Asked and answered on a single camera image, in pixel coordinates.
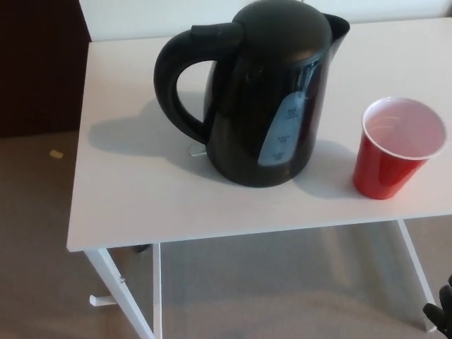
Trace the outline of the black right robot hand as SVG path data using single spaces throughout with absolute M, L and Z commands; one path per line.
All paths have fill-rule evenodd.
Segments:
M 448 279 L 448 284 L 444 285 L 439 290 L 440 307 L 431 303 L 426 303 L 423 307 L 424 315 L 436 326 L 436 329 L 451 338 L 451 309 L 452 309 L 452 294 L 451 294 L 451 277 Z

